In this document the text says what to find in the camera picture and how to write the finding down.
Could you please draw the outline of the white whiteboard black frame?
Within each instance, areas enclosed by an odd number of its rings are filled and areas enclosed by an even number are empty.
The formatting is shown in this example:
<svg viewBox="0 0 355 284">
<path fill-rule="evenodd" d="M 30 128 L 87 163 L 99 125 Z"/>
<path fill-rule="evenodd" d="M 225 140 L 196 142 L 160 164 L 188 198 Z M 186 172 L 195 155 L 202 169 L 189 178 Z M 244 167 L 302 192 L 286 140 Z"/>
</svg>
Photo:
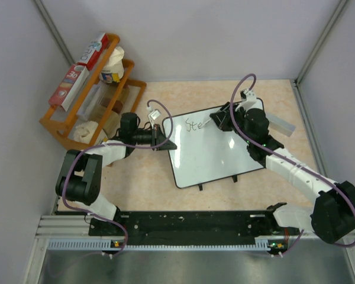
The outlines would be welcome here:
<svg viewBox="0 0 355 284">
<path fill-rule="evenodd" d="M 169 151 L 175 185 L 200 186 L 262 169 L 247 151 L 247 143 L 235 132 L 223 132 L 214 122 L 204 124 L 219 106 L 166 117 L 165 134 L 177 149 Z"/>
</svg>

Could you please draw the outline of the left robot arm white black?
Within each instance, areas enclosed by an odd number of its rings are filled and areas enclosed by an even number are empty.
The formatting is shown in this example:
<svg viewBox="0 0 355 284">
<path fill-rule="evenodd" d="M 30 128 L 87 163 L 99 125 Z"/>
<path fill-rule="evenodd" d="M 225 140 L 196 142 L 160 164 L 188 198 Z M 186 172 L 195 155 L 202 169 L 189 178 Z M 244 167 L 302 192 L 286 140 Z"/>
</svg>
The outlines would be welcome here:
<svg viewBox="0 0 355 284">
<path fill-rule="evenodd" d="M 171 135 L 164 134 L 155 123 L 159 116 L 159 110 L 151 111 L 149 121 L 141 128 L 138 115 L 126 112 L 110 140 L 86 150 L 67 151 L 56 182 L 56 194 L 84 212 L 101 217 L 102 228 L 108 234 L 119 233 L 122 229 L 120 210 L 100 193 L 102 168 L 127 158 L 135 149 L 176 150 L 177 145 L 169 140 Z"/>
</svg>

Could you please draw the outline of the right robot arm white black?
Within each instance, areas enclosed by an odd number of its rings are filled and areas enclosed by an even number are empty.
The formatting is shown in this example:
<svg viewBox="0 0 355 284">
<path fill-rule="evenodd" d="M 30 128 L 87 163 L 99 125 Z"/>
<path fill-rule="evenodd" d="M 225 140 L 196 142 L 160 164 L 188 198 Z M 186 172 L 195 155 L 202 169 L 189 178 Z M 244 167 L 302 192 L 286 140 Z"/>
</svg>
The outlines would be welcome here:
<svg viewBox="0 0 355 284">
<path fill-rule="evenodd" d="M 221 131 L 237 133 L 255 162 L 283 177 L 310 201 L 311 206 L 274 206 L 273 214 L 264 219 L 269 233 L 293 227 L 312 231 L 322 241 L 334 244 L 355 230 L 355 186 L 331 180 L 294 158 L 270 135 L 269 120 L 262 109 L 245 110 L 226 103 L 209 117 Z"/>
</svg>

